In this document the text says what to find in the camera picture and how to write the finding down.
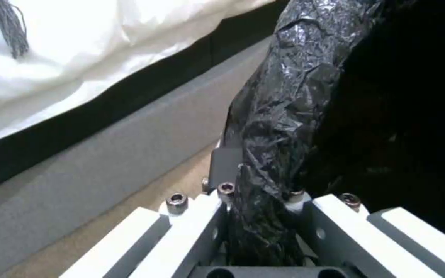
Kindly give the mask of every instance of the floor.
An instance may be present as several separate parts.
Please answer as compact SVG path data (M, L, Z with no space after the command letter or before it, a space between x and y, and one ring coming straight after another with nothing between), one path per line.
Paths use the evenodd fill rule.
M161 202L174 192L182 192L189 197L195 197L201 191L202 178L208 176L211 151L214 146L212 144L206 147L186 162L147 185L143 190L128 197L72 234L35 253L0 277L58 277L136 207L157 210Z

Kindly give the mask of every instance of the white bedsheet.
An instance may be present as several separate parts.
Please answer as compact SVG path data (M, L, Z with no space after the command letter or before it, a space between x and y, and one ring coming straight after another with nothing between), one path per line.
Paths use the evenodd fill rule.
M10 0L23 12L30 51L14 60L0 33L0 138L92 100L222 19L273 1Z

